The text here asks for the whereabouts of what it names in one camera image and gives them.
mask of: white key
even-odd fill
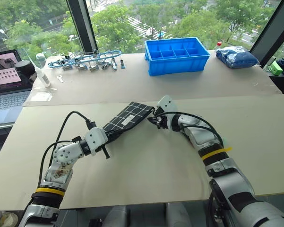
[[[58,80],[59,80],[61,83],[63,83],[63,80],[62,80],[62,76],[61,76],[61,75],[57,76],[57,78],[58,78]]]

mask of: laptop keyboard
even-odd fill
[[[22,105],[27,99],[29,93],[0,97],[0,109],[12,106]]]

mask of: plastic bag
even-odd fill
[[[229,68],[248,68],[259,64],[259,61],[242,46],[229,46],[216,50],[216,56]]]

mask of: blue plastic bin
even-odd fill
[[[149,75],[204,70],[210,56],[196,37],[145,41]]]

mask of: crosswalk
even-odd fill
[[[142,24],[142,22],[136,18],[127,16],[126,18],[131,26],[134,27],[135,30],[139,32],[139,36],[146,38],[146,35],[152,34],[152,39],[159,39],[159,32],[157,32],[154,28],[151,28],[147,24]],[[164,39],[172,39],[171,34],[165,34]]]
[[[120,1],[120,0],[101,0],[101,1],[97,2],[97,5],[105,7],[107,5],[114,4],[118,1]]]

